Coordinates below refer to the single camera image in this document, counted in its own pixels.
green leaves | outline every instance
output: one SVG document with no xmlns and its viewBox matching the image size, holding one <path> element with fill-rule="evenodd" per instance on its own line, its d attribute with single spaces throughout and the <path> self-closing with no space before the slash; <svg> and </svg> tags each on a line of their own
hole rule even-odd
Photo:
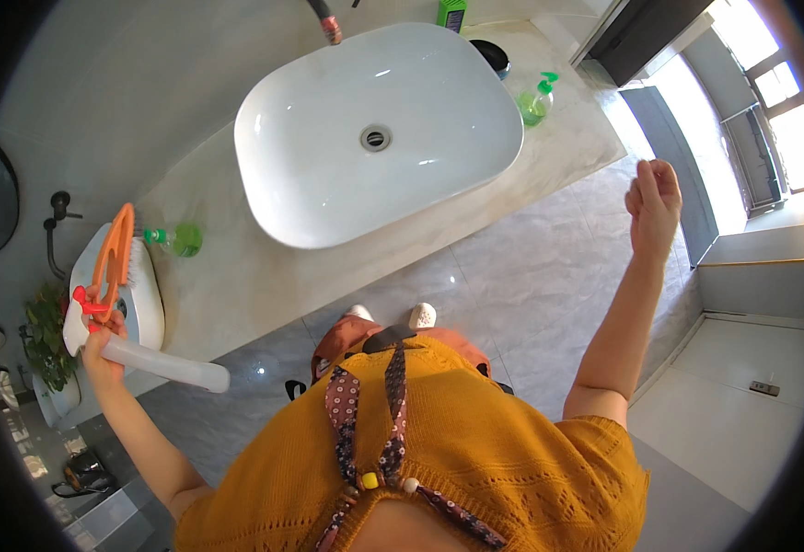
<svg viewBox="0 0 804 552">
<path fill-rule="evenodd" d="M 31 368 L 52 391 L 61 391 L 76 370 L 76 359 L 64 347 L 64 315 L 61 304 L 66 299 L 63 288 L 43 284 L 40 291 L 24 305 L 27 338 L 24 353 Z"/>
</svg>

sink drain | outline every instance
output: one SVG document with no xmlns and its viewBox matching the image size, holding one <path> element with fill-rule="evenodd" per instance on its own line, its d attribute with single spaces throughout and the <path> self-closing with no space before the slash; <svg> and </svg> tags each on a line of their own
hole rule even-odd
<svg viewBox="0 0 804 552">
<path fill-rule="evenodd" d="M 359 143 L 362 144 L 362 148 L 372 153 L 383 151 L 389 146 L 392 140 L 392 133 L 389 131 L 389 128 L 383 125 L 364 127 L 362 135 L 359 137 Z"/>
</svg>

woman's right hand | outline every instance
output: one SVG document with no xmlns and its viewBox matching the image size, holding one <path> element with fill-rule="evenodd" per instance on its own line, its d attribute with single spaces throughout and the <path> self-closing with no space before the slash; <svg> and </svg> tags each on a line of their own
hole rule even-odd
<svg viewBox="0 0 804 552">
<path fill-rule="evenodd" d="M 86 288 L 86 299 L 88 301 L 97 299 L 97 294 L 98 286 L 90 285 Z M 87 326 L 101 326 L 92 321 L 85 321 L 85 324 Z M 110 320 L 101 326 L 99 331 L 89 334 L 83 349 L 83 366 L 86 367 L 89 382 L 92 384 L 96 395 L 104 396 L 124 389 L 122 378 L 125 376 L 125 367 L 101 356 L 101 350 L 108 344 L 111 334 L 117 334 L 122 339 L 129 337 L 125 320 L 118 310 L 110 313 Z"/>
<path fill-rule="evenodd" d="M 636 257 L 665 263 L 681 218 L 681 189 L 666 161 L 638 161 L 638 177 L 625 195 Z"/>
</svg>

wall-mounted faucet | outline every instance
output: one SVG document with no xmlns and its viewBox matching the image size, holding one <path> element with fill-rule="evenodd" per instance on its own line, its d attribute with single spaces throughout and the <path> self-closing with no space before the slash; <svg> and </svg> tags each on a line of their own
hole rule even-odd
<svg viewBox="0 0 804 552">
<path fill-rule="evenodd" d="M 316 16 L 319 18 L 319 23 L 322 26 L 322 32 L 325 33 L 325 38 L 329 39 L 329 44 L 331 46 L 340 44 L 343 39 L 341 26 L 337 24 L 337 19 L 331 14 L 329 5 L 325 4 L 325 0 L 307 1 L 310 3 L 312 10 L 316 12 Z M 353 7 L 356 7 L 358 4 L 359 0 L 356 0 Z"/>
</svg>

woman's arm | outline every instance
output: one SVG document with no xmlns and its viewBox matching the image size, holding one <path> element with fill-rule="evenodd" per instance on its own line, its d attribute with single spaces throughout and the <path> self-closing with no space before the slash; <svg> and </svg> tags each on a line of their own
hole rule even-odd
<svg viewBox="0 0 804 552">
<path fill-rule="evenodd" d="M 666 161 L 639 161 L 638 177 L 625 197 L 631 214 L 633 256 L 604 322 L 579 364 L 565 419 L 586 414 L 626 425 L 626 409 L 635 392 L 648 347 L 650 326 L 662 291 L 681 214 L 677 176 Z"/>
<path fill-rule="evenodd" d="M 107 328 L 86 341 L 83 364 L 108 424 L 129 453 L 147 486 L 175 520 L 200 496 L 212 493 L 187 457 L 156 428 L 144 409 L 122 384 L 123 366 L 101 357 L 114 331 L 126 337 L 122 315 L 114 311 Z"/>
</svg>

